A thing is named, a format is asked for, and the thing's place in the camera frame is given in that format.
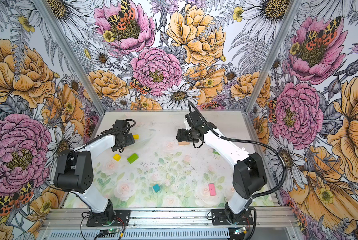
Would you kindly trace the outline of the lime green block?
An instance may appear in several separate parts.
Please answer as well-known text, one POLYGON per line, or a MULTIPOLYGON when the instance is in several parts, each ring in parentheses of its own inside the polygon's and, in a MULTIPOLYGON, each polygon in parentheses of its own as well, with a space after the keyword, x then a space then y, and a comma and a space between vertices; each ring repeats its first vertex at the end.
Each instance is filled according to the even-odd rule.
POLYGON ((136 153, 134 153, 134 154, 132 154, 131 156, 129 156, 128 158, 127 158, 127 161, 130 163, 130 164, 132 164, 132 163, 134 163, 136 160, 138 160, 139 159, 139 155, 138 154, 136 154, 136 153))

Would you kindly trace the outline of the natural wood block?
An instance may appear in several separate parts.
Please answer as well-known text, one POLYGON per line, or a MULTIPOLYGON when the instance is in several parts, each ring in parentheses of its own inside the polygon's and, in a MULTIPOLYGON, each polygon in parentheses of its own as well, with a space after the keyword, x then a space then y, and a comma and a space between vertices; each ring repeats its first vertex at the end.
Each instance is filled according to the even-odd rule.
POLYGON ((190 145, 189 142, 178 142, 179 146, 186 146, 186 145, 190 145))

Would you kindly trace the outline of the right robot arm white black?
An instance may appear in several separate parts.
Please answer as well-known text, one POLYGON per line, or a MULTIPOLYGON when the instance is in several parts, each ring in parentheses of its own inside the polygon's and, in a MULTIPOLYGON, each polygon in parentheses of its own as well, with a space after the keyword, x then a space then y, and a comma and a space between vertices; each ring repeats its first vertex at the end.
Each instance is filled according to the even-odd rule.
POLYGON ((250 154, 228 141, 220 130, 207 122, 199 113, 185 115, 184 129, 179 129, 176 139, 179 143, 201 143, 213 148, 233 168, 235 192, 225 205, 225 216, 229 223, 236 224, 248 212, 254 194, 267 184, 263 160, 258 153, 250 154))

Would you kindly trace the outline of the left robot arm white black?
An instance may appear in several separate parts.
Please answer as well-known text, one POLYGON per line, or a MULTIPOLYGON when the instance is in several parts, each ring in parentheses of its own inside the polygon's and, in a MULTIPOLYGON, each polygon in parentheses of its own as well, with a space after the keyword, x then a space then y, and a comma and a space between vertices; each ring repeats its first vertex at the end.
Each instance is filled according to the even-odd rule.
POLYGON ((109 130, 73 150, 62 151, 56 160, 53 183, 57 188, 76 195, 88 206, 89 227, 128 225, 130 211, 117 213, 111 200, 105 198, 93 184, 93 160, 108 149, 123 152, 133 145, 135 139, 130 133, 136 125, 132 119, 116 120, 109 130))

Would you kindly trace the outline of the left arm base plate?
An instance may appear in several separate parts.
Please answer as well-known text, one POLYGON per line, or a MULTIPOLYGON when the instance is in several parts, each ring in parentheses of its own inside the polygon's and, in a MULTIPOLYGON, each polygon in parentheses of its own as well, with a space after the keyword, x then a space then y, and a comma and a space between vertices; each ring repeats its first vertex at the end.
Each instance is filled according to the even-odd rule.
POLYGON ((87 227, 127 227, 130 210, 112 210, 103 213, 92 213, 87 220, 87 227))

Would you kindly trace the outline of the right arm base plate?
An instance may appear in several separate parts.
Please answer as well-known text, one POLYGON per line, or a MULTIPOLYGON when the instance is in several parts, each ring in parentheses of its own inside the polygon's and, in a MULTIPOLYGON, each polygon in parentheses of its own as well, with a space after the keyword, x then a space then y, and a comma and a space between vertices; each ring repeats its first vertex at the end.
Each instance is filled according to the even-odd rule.
POLYGON ((229 209, 212 209, 211 218, 213 226, 227 226, 227 225, 253 225, 253 214, 248 210, 243 210, 239 214, 234 214, 229 209))

